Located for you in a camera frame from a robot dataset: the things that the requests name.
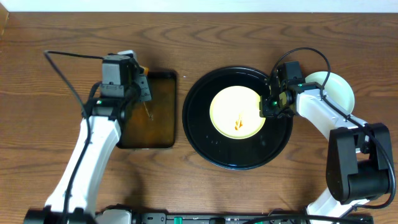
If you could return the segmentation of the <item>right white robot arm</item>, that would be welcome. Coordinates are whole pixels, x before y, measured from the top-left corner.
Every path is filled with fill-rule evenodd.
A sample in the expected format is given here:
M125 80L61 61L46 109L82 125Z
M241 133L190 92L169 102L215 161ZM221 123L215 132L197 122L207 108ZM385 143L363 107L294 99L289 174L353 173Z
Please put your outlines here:
M397 190L391 137L382 123L369 124L335 103L324 86L303 79L270 81L270 95L260 100L260 115L309 120L328 141L326 190L306 208L310 223L338 223L357 208L385 194L391 204Z

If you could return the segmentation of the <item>yellow plate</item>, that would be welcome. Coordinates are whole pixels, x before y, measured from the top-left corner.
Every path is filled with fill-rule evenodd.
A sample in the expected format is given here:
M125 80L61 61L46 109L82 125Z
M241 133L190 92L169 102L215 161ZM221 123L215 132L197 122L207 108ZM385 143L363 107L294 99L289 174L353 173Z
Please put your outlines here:
M260 117L260 96L245 86L229 86L219 91L210 104L212 125L230 139L246 139L257 134L266 119Z

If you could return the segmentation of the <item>round black tray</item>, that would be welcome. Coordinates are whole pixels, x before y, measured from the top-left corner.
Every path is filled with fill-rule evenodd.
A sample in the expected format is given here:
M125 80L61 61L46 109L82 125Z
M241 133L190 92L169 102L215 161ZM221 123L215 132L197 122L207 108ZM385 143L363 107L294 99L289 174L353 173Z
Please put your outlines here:
M284 149L293 128L292 118L271 118L255 135L231 139L212 125L210 104L214 96L230 86L245 86L259 95L269 95L268 75L251 67L223 67L201 77L183 104L182 124L194 150L210 163L232 170L254 169L267 164Z

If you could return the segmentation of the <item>light green plate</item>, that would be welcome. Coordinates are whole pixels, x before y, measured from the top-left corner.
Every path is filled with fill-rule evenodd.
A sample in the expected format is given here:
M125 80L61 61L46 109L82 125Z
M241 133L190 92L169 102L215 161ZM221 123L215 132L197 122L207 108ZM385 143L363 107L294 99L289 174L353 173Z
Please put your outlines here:
M324 82L326 75L326 71L315 72L308 75L305 78L305 81L307 83L317 82L321 85ZM354 92L344 78L331 72L325 85L325 91L333 101L338 103L348 113L353 112L355 104Z

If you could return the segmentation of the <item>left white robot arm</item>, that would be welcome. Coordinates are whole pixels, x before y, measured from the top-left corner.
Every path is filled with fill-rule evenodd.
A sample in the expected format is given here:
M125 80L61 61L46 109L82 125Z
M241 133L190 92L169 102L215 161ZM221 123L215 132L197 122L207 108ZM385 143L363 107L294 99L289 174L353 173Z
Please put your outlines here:
M71 89L80 107L80 133L71 158L41 210L27 211L24 223L98 223L96 199L109 157L131 119L135 104L152 99L148 69L125 50L101 58L102 80L86 102Z

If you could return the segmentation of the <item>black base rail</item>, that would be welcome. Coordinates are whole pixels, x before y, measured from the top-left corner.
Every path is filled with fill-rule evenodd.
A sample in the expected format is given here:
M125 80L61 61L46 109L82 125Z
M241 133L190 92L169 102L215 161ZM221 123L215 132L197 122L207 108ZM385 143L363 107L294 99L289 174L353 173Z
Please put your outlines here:
M370 215L348 215L332 220L311 219L306 213L294 213L275 209L266 214L248 215L236 213L168 213L165 210L152 210L146 213L134 211L131 207L117 204L106 207L95 215L96 223L123 224L308 224L308 223L365 223L372 224Z

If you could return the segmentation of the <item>orange green sponge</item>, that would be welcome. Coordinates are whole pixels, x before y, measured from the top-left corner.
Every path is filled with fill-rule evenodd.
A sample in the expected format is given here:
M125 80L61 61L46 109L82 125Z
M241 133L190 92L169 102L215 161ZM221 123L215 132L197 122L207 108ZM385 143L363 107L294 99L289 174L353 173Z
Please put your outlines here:
M149 69L147 67L140 67L140 74L147 76Z

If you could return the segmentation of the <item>rectangular black water tray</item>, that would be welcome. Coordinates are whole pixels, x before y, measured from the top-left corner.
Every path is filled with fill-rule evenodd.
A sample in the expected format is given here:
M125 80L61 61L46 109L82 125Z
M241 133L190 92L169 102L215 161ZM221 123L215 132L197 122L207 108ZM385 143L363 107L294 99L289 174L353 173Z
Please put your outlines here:
M124 125L117 147L167 149L174 145L177 74L172 70L148 73L152 99L136 103Z

